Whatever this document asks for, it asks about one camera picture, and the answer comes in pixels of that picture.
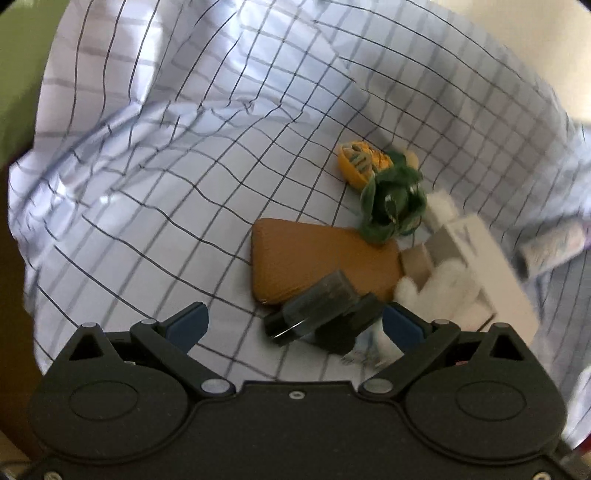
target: wrinkled fabric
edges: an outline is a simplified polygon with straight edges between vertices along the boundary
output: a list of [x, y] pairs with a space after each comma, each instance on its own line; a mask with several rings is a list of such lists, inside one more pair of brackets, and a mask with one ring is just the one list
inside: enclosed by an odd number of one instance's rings
[[[428, 0], [72, 0], [34, 148], [10, 174], [42, 369], [83, 322], [125, 330], [203, 301], [210, 329], [190, 355], [238, 385], [371, 376], [272, 345], [250, 292], [258, 218], [359, 225], [335, 155], [354, 140], [412, 149], [425, 191], [478, 212], [509, 256], [589, 210], [584, 129], [510, 51]], [[526, 286], [572, 445], [591, 430], [586, 260]]]

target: yellow toy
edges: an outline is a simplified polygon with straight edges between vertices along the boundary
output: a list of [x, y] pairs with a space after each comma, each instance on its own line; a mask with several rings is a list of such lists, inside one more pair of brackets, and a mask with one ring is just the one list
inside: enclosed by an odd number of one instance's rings
[[404, 159], [407, 166], [418, 170], [418, 157], [414, 152], [392, 151], [386, 154], [361, 141], [340, 145], [337, 160], [345, 180], [355, 190], [361, 191], [377, 172], [394, 165], [391, 157], [394, 157], [394, 161]]

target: green plush toy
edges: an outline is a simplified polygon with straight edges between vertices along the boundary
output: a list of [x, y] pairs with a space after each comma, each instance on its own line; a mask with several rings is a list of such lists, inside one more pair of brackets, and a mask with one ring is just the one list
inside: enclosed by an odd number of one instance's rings
[[361, 193], [363, 221], [359, 233], [371, 244], [383, 244], [394, 235], [409, 235], [421, 224], [427, 206], [419, 187], [423, 175], [395, 163], [377, 172]]

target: small cardboard box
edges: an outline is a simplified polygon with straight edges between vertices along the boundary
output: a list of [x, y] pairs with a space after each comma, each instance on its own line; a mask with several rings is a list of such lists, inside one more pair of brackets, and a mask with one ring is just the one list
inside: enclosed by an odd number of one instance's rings
[[525, 343], [531, 344], [538, 317], [500, 246], [478, 215], [467, 215], [444, 225], [425, 246], [435, 265], [448, 258], [460, 258], [472, 269], [482, 286], [479, 300], [495, 315], [483, 331], [494, 322], [509, 323]]

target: white grid cloth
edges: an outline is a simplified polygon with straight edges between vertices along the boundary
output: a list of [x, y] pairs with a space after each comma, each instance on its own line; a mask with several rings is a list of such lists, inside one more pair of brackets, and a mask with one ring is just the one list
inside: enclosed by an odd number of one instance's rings
[[[36, 130], [11, 169], [10, 219], [43, 370], [81, 323], [126, 330], [200, 300], [210, 329], [190, 354], [238, 387], [372, 375], [272, 345], [251, 296], [255, 220], [357, 225], [340, 142], [414, 150], [425, 189], [478, 212], [508, 254], [590, 207], [584, 129], [510, 51], [428, 0], [72, 0]], [[571, 444], [591, 430], [586, 260], [528, 286]]]

